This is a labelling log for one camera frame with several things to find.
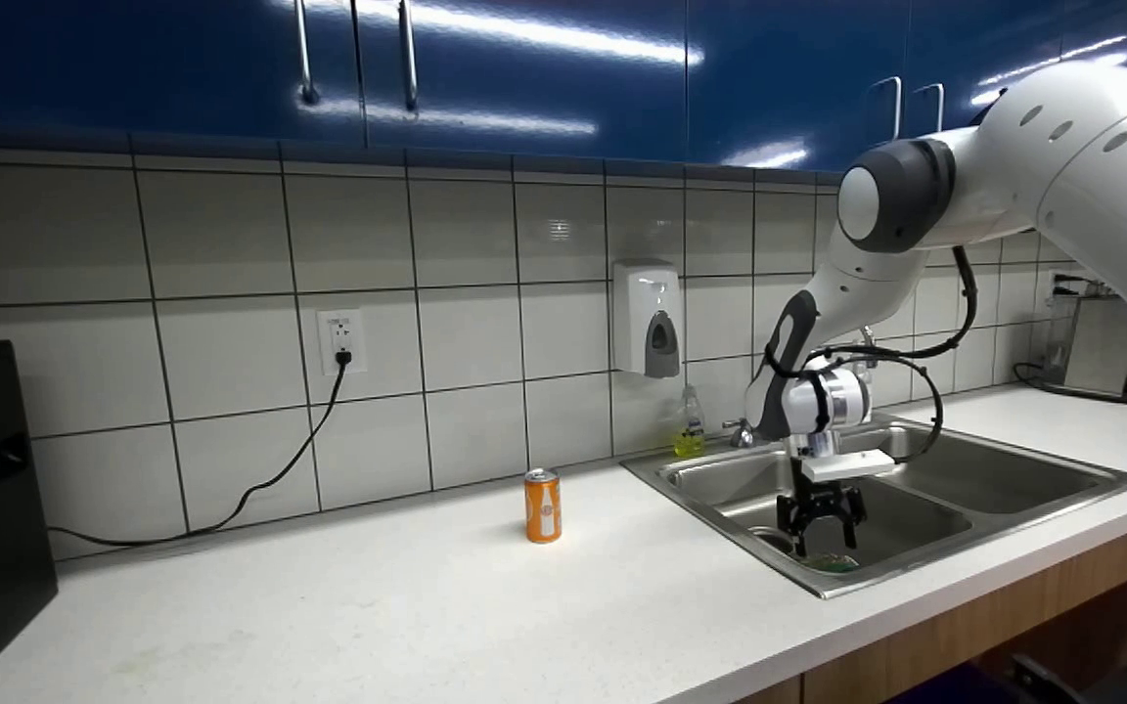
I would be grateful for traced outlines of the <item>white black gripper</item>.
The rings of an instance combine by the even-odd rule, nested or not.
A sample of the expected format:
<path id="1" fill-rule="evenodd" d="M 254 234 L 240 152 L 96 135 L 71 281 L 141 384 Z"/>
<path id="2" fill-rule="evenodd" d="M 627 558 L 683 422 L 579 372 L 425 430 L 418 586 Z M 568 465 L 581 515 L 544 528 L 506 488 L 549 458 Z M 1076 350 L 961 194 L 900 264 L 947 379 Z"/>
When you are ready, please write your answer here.
<path id="1" fill-rule="evenodd" d="M 808 486 L 794 486 L 773 502 L 778 530 L 798 542 L 808 520 L 820 511 L 820 488 L 831 488 L 831 511 L 842 520 L 842 542 L 858 542 L 866 525 L 866 492 L 858 475 L 881 475 L 897 470 L 888 448 L 842 448 L 836 438 L 874 419 L 867 384 L 853 367 L 808 363 L 798 379 L 782 387 L 782 419 L 791 432 L 791 455 Z"/>

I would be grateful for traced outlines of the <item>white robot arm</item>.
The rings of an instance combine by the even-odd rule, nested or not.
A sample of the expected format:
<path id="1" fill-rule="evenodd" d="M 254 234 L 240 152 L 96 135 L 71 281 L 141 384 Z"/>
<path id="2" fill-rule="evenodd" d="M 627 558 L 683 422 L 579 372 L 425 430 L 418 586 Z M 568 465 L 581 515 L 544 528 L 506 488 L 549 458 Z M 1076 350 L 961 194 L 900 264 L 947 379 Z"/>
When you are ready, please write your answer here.
<path id="1" fill-rule="evenodd" d="M 773 520 L 862 520 L 858 481 L 888 448 L 836 438 L 874 414 L 858 367 L 888 350 L 858 333 L 900 309 L 923 259 L 1038 230 L 1127 301 L 1127 66 L 1038 69 L 961 129 L 867 148 L 842 174 L 836 215 L 814 277 L 782 303 L 752 384 L 747 430 L 791 448 L 791 492 Z"/>

